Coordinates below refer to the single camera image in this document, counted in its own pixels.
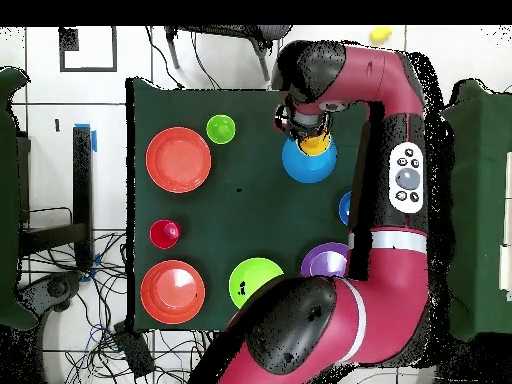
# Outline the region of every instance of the red cup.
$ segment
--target red cup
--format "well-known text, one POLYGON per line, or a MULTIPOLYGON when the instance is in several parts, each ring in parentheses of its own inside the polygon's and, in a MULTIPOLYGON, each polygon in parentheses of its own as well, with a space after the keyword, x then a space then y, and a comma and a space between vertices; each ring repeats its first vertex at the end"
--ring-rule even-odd
POLYGON ((151 243, 159 249, 173 247, 181 235, 181 226, 177 222, 168 219, 156 221, 149 230, 151 243))

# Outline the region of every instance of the green table surface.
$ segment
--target green table surface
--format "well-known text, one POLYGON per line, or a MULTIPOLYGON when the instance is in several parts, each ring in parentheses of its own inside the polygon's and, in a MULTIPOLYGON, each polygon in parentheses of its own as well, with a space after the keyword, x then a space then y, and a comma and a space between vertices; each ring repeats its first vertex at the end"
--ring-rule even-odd
POLYGON ((338 204, 351 190, 361 127, 366 118, 357 105, 338 114, 332 134, 338 149, 333 173, 317 184, 301 184, 281 162, 286 137, 272 119, 279 93, 264 90, 166 91, 135 79, 135 329, 223 330, 237 311, 228 292, 233 269, 250 257, 275 261, 285 273, 299 272, 304 256, 321 243, 347 244, 347 227, 338 204), (236 123, 233 141, 216 145, 206 123, 216 114, 236 123), (208 143, 212 167, 196 190, 173 194, 149 177, 146 149, 169 127, 186 127, 208 143), (151 225, 178 221, 183 233, 171 249, 154 247, 151 225), (162 324, 145 311, 140 284, 157 263, 176 259, 202 276, 206 298, 202 309, 180 325, 162 324))
POLYGON ((478 333, 512 334, 512 302, 499 289, 512 95, 491 93, 477 81, 465 80, 443 115, 455 136, 451 333, 463 341, 478 333))

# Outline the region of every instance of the silver stripe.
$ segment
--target silver stripe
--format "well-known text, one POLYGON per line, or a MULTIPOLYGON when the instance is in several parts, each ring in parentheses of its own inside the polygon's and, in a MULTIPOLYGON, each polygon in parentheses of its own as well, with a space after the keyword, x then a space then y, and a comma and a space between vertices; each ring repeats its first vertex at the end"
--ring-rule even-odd
POLYGON ((347 285, 347 287, 350 289, 350 291, 352 292, 352 294, 354 295, 354 297, 356 299, 357 311, 358 311, 358 315, 359 315, 359 322, 357 324, 357 333, 356 333, 356 338, 354 339, 354 343, 352 343, 352 347, 347 352, 347 354, 343 358, 341 358, 339 361, 339 362, 346 362, 357 353, 357 351, 363 344, 364 335, 366 333, 366 309, 364 307, 364 300, 363 300, 362 296, 359 294, 359 292, 357 291, 357 289, 352 284, 350 284, 345 278, 342 278, 342 280, 347 285))
POLYGON ((318 123, 318 115, 304 115, 303 113, 295 111, 293 120, 302 125, 314 126, 318 123))
MULTIPOLYGON (((348 248, 354 248, 354 234, 348 235, 348 248)), ((372 248, 402 249, 427 253, 427 238, 407 231, 372 231, 372 248)))

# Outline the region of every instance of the black frame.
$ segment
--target black frame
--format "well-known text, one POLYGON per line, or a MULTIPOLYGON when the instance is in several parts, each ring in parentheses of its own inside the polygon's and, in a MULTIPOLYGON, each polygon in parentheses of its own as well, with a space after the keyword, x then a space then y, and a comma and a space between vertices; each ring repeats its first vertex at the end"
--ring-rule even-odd
MULTIPOLYGON (((28 151, 30 140, 26 134, 18 136, 20 172, 21 222, 28 221, 28 151)), ((20 234, 20 256, 75 243, 76 266, 83 272, 93 264, 92 244, 92 179, 91 130, 73 128, 73 223, 40 229, 23 229, 20 234)))

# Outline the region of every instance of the round button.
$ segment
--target round button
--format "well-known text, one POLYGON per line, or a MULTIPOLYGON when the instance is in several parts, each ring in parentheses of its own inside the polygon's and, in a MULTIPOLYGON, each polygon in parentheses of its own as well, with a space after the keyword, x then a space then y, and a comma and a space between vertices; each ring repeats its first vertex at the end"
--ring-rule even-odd
POLYGON ((399 191, 397 194, 396 194, 396 198, 398 200, 405 200, 407 199, 407 193, 405 191, 399 191))
POLYGON ((398 172, 395 180, 400 188, 415 190, 420 185, 420 174, 412 168, 404 168, 398 172))

